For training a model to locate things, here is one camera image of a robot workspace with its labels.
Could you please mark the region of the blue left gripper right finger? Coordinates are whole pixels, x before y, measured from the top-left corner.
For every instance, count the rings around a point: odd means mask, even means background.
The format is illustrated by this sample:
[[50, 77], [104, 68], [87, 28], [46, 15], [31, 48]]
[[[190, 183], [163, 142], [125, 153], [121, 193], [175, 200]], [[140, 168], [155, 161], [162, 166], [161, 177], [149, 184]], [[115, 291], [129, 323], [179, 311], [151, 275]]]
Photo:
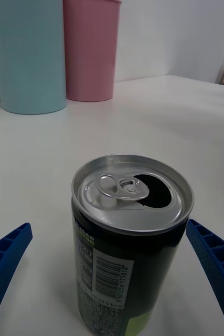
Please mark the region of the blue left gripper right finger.
[[224, 240], [191, 219], [186, 235], [224, 315]]

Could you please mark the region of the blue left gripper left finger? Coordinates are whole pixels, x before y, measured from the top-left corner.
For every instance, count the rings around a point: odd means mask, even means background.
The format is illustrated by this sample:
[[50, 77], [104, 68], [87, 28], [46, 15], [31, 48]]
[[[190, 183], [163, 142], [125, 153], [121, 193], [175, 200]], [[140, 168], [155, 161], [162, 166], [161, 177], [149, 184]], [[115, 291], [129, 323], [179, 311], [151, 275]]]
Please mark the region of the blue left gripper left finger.
[[30, 223], [24, 223], [0, 239], [0, 305], [32, 238]]

